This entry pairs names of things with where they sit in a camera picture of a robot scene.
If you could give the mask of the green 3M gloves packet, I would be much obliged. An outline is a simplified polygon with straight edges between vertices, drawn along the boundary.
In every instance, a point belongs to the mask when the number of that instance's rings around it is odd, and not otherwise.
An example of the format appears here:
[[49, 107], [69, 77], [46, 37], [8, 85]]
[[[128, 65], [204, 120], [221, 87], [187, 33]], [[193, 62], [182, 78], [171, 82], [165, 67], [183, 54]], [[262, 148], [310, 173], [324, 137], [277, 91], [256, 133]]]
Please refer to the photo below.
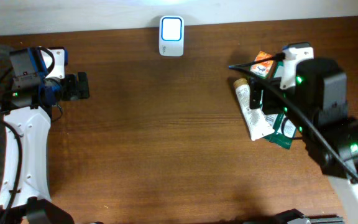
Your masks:
[[266, 115], [265, 118], [273, 127], [274, 132], [265, 136], [264, 139], [284, 149], [289, 149], [295, 137], [295, 125], [283, 113]]

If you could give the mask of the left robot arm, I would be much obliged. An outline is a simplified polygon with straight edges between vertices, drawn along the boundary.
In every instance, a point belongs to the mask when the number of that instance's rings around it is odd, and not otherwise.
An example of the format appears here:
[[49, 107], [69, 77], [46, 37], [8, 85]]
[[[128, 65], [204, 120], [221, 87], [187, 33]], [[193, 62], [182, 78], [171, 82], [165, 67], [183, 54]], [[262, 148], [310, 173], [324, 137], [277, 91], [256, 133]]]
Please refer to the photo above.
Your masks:
[[90, 97], [87, 74], [67, 63], [63, 47], [0, 45], [0, 223], [73, 223], [52, 203], [48, 171], [53, 109]]

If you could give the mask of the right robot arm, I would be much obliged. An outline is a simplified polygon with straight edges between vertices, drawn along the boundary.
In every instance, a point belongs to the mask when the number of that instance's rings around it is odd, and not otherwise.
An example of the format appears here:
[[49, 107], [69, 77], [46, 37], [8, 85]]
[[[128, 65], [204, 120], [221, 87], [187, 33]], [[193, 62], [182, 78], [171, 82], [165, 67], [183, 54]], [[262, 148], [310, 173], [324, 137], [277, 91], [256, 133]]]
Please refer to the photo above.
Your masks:
[[306, 150], [337, 193], [349, 223], [358, 223], [358, 119], [348, 115], [345, 71], [329, 58], [312, 58], [295, 69], [295, 86], [279, 78], [249, 78], [251, 100], [267, 114], [283, 112], [298, 128]]

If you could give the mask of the orange small packet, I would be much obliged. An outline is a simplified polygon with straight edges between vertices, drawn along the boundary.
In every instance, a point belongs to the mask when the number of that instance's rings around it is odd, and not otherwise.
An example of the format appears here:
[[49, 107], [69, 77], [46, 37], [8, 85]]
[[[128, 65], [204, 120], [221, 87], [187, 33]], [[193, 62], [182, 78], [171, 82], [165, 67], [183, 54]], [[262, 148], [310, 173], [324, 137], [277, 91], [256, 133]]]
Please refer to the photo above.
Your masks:
[[[260, 51], [257, 54], [255, 61], [260, 61], [262, 59], [267, 59], [267, 58], [271, 58], [271, 57], [272, 57], [272, 55], [270, 55], [266, 52]], [[265, 62], [261, 62], [261, 63], [255, 64], [255, 65], [252, 65], [250, 68], [250, 71], [262, 78], [267, 78], [267, 76], [270, 72], [270, 69], [272, 68], [272, 65], [273, 65], [273, 60], [268, 60]]]

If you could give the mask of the white tube gold cap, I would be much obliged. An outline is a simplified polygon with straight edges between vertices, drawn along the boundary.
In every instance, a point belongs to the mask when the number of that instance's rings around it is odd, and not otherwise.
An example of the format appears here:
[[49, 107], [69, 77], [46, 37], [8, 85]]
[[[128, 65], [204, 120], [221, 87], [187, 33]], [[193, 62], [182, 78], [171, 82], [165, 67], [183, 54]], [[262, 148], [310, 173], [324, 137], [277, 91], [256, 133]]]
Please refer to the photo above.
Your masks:
[[245, 122], [247, 124], [250, 139], [256, 141], [274, 133], [273, 127], [265, 119], [260, 108], [250, 108], [250, 87], [245, 78], [240, 78], [233, 83], [237, 100]]

